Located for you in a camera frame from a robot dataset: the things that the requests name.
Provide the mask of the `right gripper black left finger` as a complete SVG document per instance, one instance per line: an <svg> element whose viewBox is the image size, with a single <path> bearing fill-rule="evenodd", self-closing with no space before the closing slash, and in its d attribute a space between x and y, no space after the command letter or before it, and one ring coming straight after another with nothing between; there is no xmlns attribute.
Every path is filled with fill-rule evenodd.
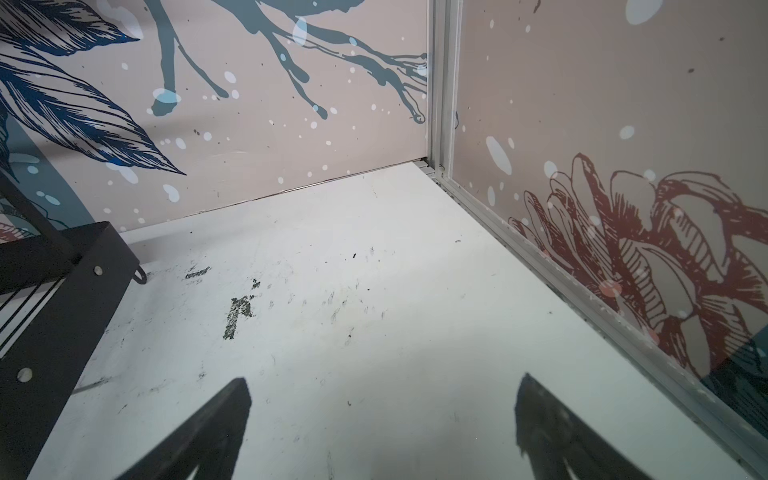
<svg viewBox="0 0 768 480"><path fill-rule="evenodd" d="M251 404L246 380L233 379L120 477L230 479Z"/></svg>

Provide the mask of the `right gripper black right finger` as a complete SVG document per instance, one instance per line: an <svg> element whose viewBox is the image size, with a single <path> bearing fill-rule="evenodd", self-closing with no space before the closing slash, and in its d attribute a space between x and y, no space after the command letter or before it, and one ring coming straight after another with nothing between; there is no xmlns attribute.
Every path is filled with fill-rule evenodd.
<svg viewBox="0 0 768 480"><path fill-rule="evenodd" d="M517 446L538 480L650 479L530 374L518 388L515 420Z"/></svg>

